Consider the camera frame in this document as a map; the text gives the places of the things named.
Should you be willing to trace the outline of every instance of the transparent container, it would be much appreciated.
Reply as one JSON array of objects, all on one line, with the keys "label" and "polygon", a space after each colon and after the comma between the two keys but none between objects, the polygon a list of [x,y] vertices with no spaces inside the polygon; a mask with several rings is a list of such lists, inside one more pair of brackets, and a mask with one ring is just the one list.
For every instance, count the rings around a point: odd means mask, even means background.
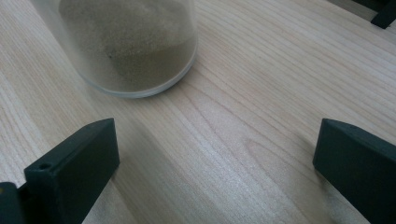
[{"label": "transparent container", "polygon": [[164,91],[197,49],[192,0],[31,0],[78,73],[100,91]]}]

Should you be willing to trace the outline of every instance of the tabletop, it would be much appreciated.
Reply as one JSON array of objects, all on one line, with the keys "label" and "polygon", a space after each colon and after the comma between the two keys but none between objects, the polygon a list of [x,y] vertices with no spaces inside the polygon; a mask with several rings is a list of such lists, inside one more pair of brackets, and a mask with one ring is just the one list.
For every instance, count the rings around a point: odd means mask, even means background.
[{"label": "tabletop", "polygon": [[312,160],[323,118],[396,143],[396,25],[326,0],[195,8],[190,72],[122,99],[84,83],[29,1],[0,1],[0,182],[114,118],[121,164],[84,223],[367,223]]}]

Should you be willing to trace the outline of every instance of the black plastic part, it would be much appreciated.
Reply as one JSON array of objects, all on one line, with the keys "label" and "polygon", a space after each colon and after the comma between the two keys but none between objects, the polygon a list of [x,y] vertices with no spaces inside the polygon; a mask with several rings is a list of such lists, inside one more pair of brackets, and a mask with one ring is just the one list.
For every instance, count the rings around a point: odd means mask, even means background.
[{"label": "black plastic part", "polygon": [[13,183],[0,183],[0,223],[24,224],[20,196]]},{"label": "black plastic part", "polygon": [[371,223],[396,223],[396,146],[324,119],[314,166]]},{"label": "black plastic part", "polygon": [[0,184],[0,224],[80,224],[119,164],[114,119],[81,128],[28,166],[18,191]]},{"label": "black plastic part", "polygon": [[396,0],[390,0],[372,19],[371,23],[387,29],[396,20]]}]

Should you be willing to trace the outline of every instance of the wood grain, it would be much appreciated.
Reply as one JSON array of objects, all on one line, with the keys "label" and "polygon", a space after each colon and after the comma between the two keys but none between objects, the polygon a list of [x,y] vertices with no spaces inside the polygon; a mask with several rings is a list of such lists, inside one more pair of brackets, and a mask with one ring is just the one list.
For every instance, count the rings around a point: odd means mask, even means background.
[{"label": "wood grain", "polygon": [[322,118],[396,143],[396,32],[324,0],[200,0],[168,91],[86,86],[27,0],[0,1],[0,181],[115,118],[121,165],[84,223],[367,223],[312,165]]}]

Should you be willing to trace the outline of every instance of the wooden table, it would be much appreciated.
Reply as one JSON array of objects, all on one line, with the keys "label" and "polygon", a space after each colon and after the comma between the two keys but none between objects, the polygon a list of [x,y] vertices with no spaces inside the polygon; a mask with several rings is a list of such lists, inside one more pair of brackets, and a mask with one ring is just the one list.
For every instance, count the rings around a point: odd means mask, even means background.
[{"label": "wooden table", "polygon": [[396,143],[396,32],[325,0],[199,0],[199,52],[168,91],[78,76],[27,0],[0,1],[0,181],[115,118],[121,165],[85,223],[365,223],[312,159],[322,118]]}]

